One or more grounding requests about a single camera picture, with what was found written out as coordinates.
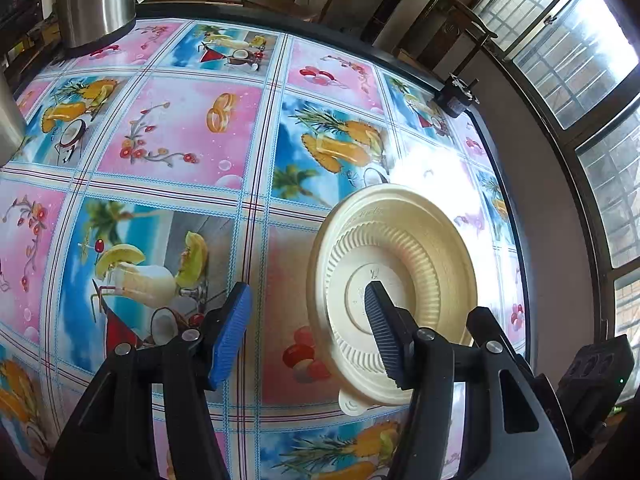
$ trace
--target printed cherry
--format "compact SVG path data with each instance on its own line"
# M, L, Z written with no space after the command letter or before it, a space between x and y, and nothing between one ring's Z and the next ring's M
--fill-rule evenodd
M293 368L300 361L314 358L314 349L307 345L291 345L282 353L282 362L289 368Z
M311 333L311 329L308 326L301 326L293 333L293 341L299 345L316 346L314 342L314 336Z
M189 326L191 327L199 327L202 321L204 320L204 314L197 313L193 314L188 320Z
M324 75L327 76L331 81L335 81L335 77L333 74L331 74L330 72L325 72L324 70L320 70L319 75Z
M324 381L331 377L331 372L320 359L314 359L313 362L306 367L306 373L316 381Z

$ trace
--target metal screw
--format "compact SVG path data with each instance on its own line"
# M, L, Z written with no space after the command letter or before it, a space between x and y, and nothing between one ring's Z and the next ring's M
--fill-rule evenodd
M117 355L127 355L131 352L131 345L129 343L120 343L116 346L115 352Z
M486 349L492 354L499 354L502 352L502 345L497 341L489 341L486 344Z
M433 330L429 330L428 328L419 328L418 332L416 332L416 335L423 341L433 341L434 339L436 339Z
M200 337L200 332L198 332L194 328L190 328L182 332L182 339L184 341L196 341L196 339L199 337Z

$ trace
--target stainless steel cylinder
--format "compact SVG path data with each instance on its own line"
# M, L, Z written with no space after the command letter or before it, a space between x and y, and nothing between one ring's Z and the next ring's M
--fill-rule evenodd
M135 0L56 0L56 9L69 57L107 46L136 24Z
M26 127L4 74L0 73L0 166L8 163L20 148Z

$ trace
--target metal pole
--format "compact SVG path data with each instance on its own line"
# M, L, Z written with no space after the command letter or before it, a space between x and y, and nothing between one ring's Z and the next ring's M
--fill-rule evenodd
M0 75L0 167L8 163L18 151L26 128L27 123L2 73Z

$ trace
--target printed flower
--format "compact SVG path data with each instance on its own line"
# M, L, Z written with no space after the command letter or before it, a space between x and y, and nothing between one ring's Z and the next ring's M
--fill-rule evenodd
M35 203L31 214L42 222L47 217L47 209L42 204Z
M521 304L514 303L511 310L513 311L511 313L511 324L513 325L513 329L517 332L524 324L524 309Z

